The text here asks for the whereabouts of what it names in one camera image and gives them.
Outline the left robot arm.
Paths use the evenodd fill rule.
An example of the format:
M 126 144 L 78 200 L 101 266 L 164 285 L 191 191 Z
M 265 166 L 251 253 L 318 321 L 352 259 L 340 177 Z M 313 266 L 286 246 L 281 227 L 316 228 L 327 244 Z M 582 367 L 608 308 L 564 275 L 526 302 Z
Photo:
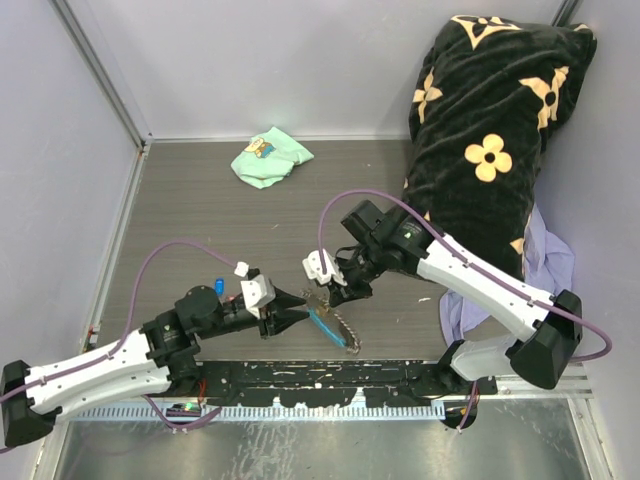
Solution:
M 58 423 L 124 398 L 191 395 L 200 384 L 200 341 L 251 328 L 268 338 L 308 316 L 303 298 L 272 285 L 257 289 L 246 282 L 227 300 L 196 286 L 123 342 L 45 366 L 8 363 L 1 373 L 4 445 L 35 442 Z

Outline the blue handled key ring organizer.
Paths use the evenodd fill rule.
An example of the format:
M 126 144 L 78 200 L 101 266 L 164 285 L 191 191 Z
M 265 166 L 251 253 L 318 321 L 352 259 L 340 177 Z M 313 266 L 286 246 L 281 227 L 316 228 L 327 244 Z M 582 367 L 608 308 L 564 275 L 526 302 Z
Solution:
M 359 335 L 344 319 L 342 314 L 330 306 L 328 295 L 318 288 L 305 288 L 301 296 L 306 302 L 307 311 L 313 324 L 336 346 L 349 355 L 358 355 L 361 351 Z

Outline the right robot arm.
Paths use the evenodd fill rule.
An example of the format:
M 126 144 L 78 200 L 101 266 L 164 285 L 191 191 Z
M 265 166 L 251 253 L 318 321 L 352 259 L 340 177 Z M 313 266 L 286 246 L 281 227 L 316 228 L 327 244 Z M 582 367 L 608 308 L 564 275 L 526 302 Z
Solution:
M 348 258 L 328 258 L 328 303 L 369 298 L 372 282 L 398 270 L 445 286 L 482 307 L 508 335 L 483 341 L 456 340 L 437 364 L 444 390 L 459 394 L 481 378 L 516 374 L 551 390 L 582 338 L 580 298 L 564 290 L 552 295 L 527 285 L 466 251 L 452 237 L 399 206 L 387 212 L 364 200 L 341 221 L 356 240 Z

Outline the key with blue tag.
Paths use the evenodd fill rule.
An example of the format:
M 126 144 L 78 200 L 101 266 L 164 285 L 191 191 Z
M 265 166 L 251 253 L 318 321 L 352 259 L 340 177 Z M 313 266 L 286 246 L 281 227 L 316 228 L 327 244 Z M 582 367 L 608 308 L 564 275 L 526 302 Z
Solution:
M 225 291 L 225 280 L 222 277 L 219 277 L 215 280 L 214 290 L 218 296 L 222 296 Z

